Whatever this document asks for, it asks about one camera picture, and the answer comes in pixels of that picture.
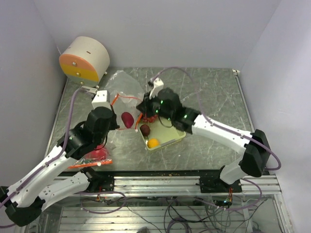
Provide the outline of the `dark brown passion fruit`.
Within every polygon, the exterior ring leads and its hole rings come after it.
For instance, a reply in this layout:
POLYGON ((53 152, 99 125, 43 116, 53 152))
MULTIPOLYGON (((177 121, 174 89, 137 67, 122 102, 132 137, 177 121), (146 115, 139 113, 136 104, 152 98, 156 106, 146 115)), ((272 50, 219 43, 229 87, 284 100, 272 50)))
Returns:
POLYGON ((139 129, 143 136, 148 136, 151 132, 150 127, 146 124, 142 124, 139 129))

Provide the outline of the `purple sweet potato toy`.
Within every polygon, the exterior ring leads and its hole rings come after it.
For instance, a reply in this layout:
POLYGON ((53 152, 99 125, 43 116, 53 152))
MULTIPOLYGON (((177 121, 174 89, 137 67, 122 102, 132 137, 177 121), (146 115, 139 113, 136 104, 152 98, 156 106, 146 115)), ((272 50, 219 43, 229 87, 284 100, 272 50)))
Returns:
POLYGON ((134 118, 129 112, 123 112, 121 119, 127 129, 131 128, 134 124, 134 118))

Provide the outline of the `purple grape bunch toy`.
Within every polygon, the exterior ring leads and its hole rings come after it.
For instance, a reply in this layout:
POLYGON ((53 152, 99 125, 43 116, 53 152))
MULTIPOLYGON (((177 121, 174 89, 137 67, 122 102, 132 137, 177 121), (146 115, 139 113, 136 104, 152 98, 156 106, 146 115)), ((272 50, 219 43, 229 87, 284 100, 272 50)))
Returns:
POLYGON ((151 117, 146 117, 144 116, 142 118, 142 121, 145 122, 145 123, 153 123, 157 120, 157 115, 154 115, 154 116, 151 116, 151 117))

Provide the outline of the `clear orange zip bag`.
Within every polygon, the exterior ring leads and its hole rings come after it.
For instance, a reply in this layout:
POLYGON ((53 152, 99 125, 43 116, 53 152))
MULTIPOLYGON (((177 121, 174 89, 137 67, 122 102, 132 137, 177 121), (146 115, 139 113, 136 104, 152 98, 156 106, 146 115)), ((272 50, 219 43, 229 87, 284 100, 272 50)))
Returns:
MULTIPOLYGON (((105 148, 105 147, 98 146, 95 150, 98 150, 101 148, 105 148)), ((105 160, 87 159, 86 155, 84 155, 80 160, 75 162, 73 165, 69 166, 68 169, 103 166, 103 165, 109 165, 112 163, 113 163, 113 160, 110 158, 110 153, 109 153, 109 156, 105 160)))

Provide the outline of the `pink dragon fruit toy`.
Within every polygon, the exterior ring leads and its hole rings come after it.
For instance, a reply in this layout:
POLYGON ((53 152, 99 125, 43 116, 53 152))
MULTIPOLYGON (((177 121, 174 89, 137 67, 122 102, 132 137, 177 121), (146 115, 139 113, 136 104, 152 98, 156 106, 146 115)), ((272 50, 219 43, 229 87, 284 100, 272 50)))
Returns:
POLYGON ((109 156, 109 151, 106 148, 93 150, 86 155, 87 159, 105 160, 109 156))

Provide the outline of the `orange fruit toy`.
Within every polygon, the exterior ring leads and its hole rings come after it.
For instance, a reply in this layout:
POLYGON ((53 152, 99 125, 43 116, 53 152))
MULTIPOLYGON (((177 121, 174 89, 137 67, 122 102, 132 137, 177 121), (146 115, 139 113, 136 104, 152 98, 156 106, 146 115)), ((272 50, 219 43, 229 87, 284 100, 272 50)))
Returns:
POLYGON ((147 142, 147 147, 150 149, 158 146, 160 146, 160 142, 156 138, 151 138, 147 142))

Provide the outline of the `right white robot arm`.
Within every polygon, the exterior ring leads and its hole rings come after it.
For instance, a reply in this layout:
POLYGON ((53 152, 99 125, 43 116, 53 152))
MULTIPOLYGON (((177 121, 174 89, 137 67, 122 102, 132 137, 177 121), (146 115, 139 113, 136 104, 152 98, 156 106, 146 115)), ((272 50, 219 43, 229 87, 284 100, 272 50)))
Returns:
POLYGON ((146 93, 136 108, 144 117, 157 115, 169 120, 179 131, 212 139, 238 153, 240 158, 223 166, 214 180, 214 186, 220 192, 225 192, 236 180, 247 175, 261 177, 266 169, 271 153, 267 137, 261 130, 239 130, 208 119, 200 111, 183 106, 170 88, 161 90, 153 98, 146 93))

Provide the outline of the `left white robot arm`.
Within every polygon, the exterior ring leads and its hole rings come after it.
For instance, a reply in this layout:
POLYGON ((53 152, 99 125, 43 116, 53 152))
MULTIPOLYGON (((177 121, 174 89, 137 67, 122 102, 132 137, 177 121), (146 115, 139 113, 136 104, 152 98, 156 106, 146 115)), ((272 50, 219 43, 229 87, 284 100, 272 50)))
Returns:
POLYGON ((78 192, 95 192, 103 178, 85 167, 74 176, 51 184, 55 177, 107 139, 110 130, 119 128, 112 107, 97 107, 85 121, 69 130, 50 154, 15 184, 0 188, 0 205, 8 218, 22 227, 34 221, 54 203, 78 192))

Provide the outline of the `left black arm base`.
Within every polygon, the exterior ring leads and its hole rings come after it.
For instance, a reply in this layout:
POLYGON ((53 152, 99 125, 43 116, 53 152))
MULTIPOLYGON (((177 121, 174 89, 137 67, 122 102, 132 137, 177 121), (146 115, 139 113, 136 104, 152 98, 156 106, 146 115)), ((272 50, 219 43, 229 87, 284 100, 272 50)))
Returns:
POLYGON ((111 175, 103 175, 91 167, 85 167, 80 170, 87 177, 88 186, 85 190, 87 193, 102 191, 112 191, 114 188, 114 178, 111 175))

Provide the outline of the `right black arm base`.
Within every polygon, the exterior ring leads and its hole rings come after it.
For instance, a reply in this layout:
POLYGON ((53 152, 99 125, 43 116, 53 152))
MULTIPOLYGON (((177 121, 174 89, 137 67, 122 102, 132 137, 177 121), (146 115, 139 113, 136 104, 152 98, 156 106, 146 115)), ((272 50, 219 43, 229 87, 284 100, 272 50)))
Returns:
POLYGON ((233 193, 241 193, 242 188, 239 185, 240 180, 233 184, 226 184, 220 180, 220 170, 203 169, 198 170, 199 182, 196 183, 200 187, 201 193, 229 193, 232 189, 233 193))

